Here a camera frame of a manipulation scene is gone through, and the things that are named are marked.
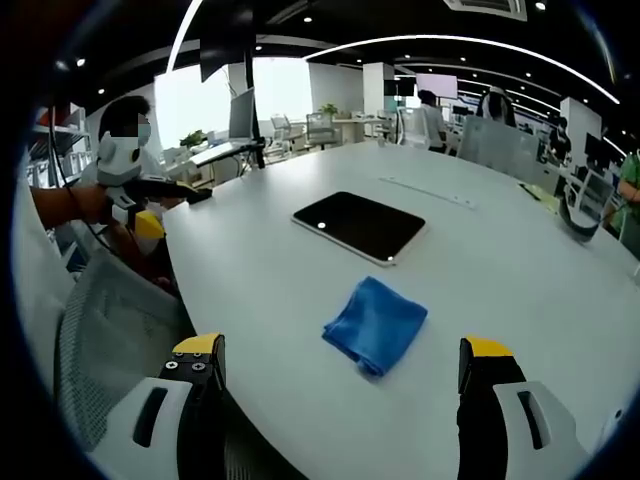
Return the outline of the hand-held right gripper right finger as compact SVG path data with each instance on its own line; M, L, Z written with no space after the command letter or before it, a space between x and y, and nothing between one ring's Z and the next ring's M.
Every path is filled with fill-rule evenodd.
M501 343L460 340L458 395L459 479L571 479L587 462L573 415Z

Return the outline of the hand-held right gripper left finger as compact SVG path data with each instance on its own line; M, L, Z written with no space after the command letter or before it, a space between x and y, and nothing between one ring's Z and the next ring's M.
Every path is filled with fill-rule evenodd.
M89 457L109 479L222 479L225 391L224 335L187 338L110 411Z

